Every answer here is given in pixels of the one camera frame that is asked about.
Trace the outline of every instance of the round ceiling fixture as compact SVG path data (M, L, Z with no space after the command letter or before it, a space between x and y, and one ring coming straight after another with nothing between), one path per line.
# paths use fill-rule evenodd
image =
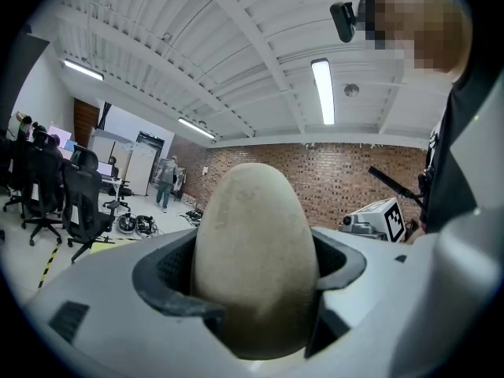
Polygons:
M360 88L357 84L347 84L344 91L347 97L355 97L358 95Z

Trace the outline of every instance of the grey jacket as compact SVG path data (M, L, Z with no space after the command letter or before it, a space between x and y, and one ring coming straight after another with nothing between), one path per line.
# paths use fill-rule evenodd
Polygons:
M176 176L178 179L179 175L179 166L174 162L174 160L165 161L161 170L161 175L159 176L159 182L173 184L173 176Z

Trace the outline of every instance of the ceiling light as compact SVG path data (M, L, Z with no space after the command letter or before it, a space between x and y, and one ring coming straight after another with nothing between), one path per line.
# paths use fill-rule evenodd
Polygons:
M206 137L210 137L211 139L215 139L214 135L211 135L208 132L205 132L202 128L199 128L195 124L188 122L187 120L183 119L182 117L179 119L179 122L181 124L185 124L186 126L190 127L191 129L194 129L197 132L200 132L202 135L205 135Z
M318 59L312 61L312 70L315 75L315 81L317 82L318 96L321 99L324 124L334 124L334 95L332 94L332 79L329 60Z
M84 74L87 74L88 76L91 76L97 80L103 81L103 74L100 74L99 72L94 72L93 70L90 70L86 67L78 65L77 63L74 63L73 61L70 61L70 60L65 60L65 64L71 69L77 70L78 72L83 72Z

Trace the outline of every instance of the red brick wall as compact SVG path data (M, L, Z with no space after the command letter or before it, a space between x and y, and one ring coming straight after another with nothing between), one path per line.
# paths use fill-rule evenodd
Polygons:
M412 191L418 191L417 175L424 169L425 152L414 148L358 144L273 144L205 149L175 136L169 155L176 154L187 168L185 193L205 208L221 177L233 166L261 162L281 171L294 188L311 226L335 228L343 216L370 202L395 193L368 174L376 166ZM202 175L203 167L209 167ZM399 199L406 221L418 219L419 208Z

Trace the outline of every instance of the fluorescent light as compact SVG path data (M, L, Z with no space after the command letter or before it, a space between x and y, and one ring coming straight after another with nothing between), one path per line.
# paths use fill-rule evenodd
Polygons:
M93 70L87 69L81 65L78 65L77 63L74 63L73 61L70 60L65 60L65 64L74 70L77 70L78 72L83 72L84 74L87 74L88 76L91 76L97 80L103 81L103 74L100 74L99 72L94 72Z
M211 139L215 139L214 135L211 135L208 132L205 132L202 128L199 128L195 124L188 122L187 120L183 119L182 117L179 119L179 122L181 124L185 124L186 126L189 126L191 129L194 129L197 132L200 132L202 135L205 135L206 137L210 137Z
M328 59L312 61L312 70L317 82L318 96L321 99L324 124L334 124L334 96L332 94L331 68Z

